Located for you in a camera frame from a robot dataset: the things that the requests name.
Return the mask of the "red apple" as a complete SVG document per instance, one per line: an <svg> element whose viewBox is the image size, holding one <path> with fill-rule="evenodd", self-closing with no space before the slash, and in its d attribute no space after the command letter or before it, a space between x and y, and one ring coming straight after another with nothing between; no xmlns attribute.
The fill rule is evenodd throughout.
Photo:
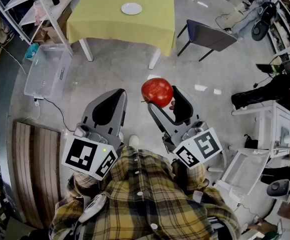
<svg viewBox="0 0 290 240"><path fill-rule="evenodd" d="M141 93L146 103L153 102L164 108L173 98L173 87L164 78L155 77L143 84Z"/></svg>

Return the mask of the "table with green tablecloth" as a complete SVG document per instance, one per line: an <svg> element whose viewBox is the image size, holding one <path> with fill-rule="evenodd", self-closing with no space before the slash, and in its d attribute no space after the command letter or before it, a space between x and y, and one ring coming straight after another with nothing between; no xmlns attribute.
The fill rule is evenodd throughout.
<svg viewBox="0 0 290 240"><path fill-rule="evenodd" d="M137 3L142 12L127 15L125 3ZM159 56L171 55L175 48L174 0L80 0L67 21L69 42L79 42L88 61L93 55L88 38L120 40L154 46L149 69Z"/></svg>

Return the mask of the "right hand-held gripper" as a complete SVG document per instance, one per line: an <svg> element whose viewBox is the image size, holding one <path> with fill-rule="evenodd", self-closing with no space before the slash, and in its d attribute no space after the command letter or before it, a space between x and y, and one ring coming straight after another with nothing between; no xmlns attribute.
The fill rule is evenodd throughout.
<svg viewBox="0 0 290 240"><path fill-rule="evenodd" d="M215 130L200 120L192 97L180 87L173 85L172 88L175 120L153 102L148 103L148 111L164 133L167 152L174 154L187 168L194 169L221 153L223 148Z"/></svg>

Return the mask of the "white round plate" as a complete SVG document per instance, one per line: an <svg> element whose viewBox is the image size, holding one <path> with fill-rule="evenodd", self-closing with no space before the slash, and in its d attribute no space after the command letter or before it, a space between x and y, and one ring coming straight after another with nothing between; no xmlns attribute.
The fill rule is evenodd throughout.
<svg viewBox="0 0 290 240"><path fill-rule="evenodd" d="M137 15L142 12L142 6L135 2L128 2L121 6L121 11L126 15Z"/></svg>

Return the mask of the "black bag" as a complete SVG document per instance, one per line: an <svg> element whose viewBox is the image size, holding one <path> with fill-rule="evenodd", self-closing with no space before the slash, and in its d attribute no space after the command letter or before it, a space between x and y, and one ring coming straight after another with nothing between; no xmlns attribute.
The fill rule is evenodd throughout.
<svg viewBox="0 0 290 240"><path fill-rule="evenodd" d="M247 149L257 149L258 148L258 140L252 139L248 134L245 134L244 137L246 137L244 148L247 148Z"/></svg>

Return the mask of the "pink soft bundle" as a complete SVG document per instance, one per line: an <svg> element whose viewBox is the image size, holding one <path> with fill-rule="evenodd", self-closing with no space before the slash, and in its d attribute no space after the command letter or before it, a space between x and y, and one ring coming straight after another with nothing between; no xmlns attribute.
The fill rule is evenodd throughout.
<svg viewBox="0 0 290 240"><path fill-rule="evenodd" d="M38 26L43 21L42 18L45 17L46 13L45 13L45 10L44 10L44 8L39 0L36 0L33 3L33 7L34 7L34 15L35 15L34 25Z"/></svg>

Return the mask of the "person's right forearm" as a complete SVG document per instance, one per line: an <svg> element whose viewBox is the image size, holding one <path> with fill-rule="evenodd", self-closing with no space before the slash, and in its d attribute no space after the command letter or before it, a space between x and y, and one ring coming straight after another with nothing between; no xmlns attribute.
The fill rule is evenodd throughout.
<svg viewBox="0 0 290 240"><path fill-rule="evenodd" d="M206 169L203 164L189 169L179 159L174 159L171 166L174 174L174 182L178 184L186 195L191 195L194 191L203 192L208 186L209 180L206 179Z"/></svg>

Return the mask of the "white cart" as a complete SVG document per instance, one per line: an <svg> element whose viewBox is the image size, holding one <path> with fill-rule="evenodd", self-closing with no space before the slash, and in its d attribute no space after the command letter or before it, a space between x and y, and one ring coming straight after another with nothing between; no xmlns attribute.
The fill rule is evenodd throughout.
<svg viewBox="0 0 290 240"><path fill-rule="evenodd" d="M269 152L272 159L286 156L290 151L290 111L274 101L271 105L232 112L233 116L249 114L258 123L257 150Z"/></svg>

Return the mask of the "person's yellow plaid shirt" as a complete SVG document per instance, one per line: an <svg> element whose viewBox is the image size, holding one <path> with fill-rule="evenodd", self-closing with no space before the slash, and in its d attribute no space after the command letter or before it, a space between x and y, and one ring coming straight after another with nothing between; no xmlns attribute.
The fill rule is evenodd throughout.
<svg viewBox="0 0 290 240"><path fill-rule="evenodd" d="M84 223L91 203L58 202L50 240L231 240L241 235L234 212L218 190L204 189L201 203L174 182L172 161L144 149L124 147L101 184L102 210Z"/></svg>

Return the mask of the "white harness tab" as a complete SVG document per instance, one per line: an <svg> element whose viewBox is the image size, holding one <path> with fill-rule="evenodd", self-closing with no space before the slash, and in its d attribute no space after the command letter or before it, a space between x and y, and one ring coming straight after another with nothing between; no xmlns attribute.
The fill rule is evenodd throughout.
<svg viewBox="0 0 290 240"><path fill-rule="evenodd" d="M202 200L202 197L203 197L203 193L201 191L198 191L198 190L195 190L193 192L193 200L197 203L201 203L201 200Z"/></svg>

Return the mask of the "brown wooden slatted panel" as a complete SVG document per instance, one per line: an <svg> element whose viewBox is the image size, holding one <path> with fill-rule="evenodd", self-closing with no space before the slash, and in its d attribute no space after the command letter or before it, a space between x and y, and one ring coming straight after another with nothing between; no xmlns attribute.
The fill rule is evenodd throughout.
<svg viewBox="0 0 290 240"><path fill-rule="evenodd" d="M48 229L61 199L60 133L14 121L12 162L24 217L37 229Z"/></svg>

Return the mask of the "person's left forearm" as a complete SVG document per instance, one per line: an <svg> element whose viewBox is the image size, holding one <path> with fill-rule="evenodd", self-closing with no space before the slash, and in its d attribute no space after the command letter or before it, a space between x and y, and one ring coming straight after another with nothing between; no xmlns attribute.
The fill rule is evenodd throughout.
<svg viewBox="0 0 290 240"><path fill-rule="evenodd" d="M67 194L66 199L68 201L78 200L79 202L85 203L85 198L89 202L96 195L102 192L101 190L102 181L99 181L89 175L74 172L67 183Z"/></svg>

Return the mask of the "white chest harness device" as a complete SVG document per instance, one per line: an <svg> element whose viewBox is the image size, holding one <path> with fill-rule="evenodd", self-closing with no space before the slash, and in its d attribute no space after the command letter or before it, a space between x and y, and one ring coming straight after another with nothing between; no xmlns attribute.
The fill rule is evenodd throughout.
<svg viewBox="0 0 290 240"><path fill-rule="evenodd" d="M78 221L82 224L92 218L94 215L99 213L104 207L107 200L107 196L104 194L98 194L91 203L86 207L83 214L80 216Z"/></svg>

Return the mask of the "black round wheeled device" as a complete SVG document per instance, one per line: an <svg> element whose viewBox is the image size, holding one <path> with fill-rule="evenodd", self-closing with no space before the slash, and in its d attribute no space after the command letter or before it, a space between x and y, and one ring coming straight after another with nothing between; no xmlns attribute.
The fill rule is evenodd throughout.
<svg viewBox="0 0 290 240"><path fill-rule="evenodd" d="M274 24L277 17L277 6L272 2L263 3L258 9L259 20L252 28L252 39L261 41L270 27Z"/></svg>

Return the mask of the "white metal shelf rack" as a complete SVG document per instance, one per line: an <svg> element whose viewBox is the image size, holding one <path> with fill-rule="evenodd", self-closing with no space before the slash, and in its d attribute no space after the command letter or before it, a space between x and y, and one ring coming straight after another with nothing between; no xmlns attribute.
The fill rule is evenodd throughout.
<svg viewBox="0 0 290 240"><path fill-rule="evenodd" d="M10 9L26 1L28 0L9 0L8 3L4 5L0 0L0 12L7 20L7 22L11 24L11 26L16 30L20 38L26 41L27 44L31 45L33 43L33 38L28 37L28 35L23 31L22 26L34 23L36 21L34 6L31 6L31 8L26 12L26 14L22 17L19 23L17 23L9 13ZM70 5L72 0L60 0L59 4L57 5L53 5L51 0L38 1L40 2L40 5L44 11L44 15L39 19L39 24L37 28L39 29L44 21L50 21L54 30L57 33L57 36L60 38L61 43L66 46L67 50L72 55L73 50L70 47L70 44L66 39L65 35L62 33L61 27L57 23L57 20L59 19L63 11L67 8L67 6Z"/></svg>

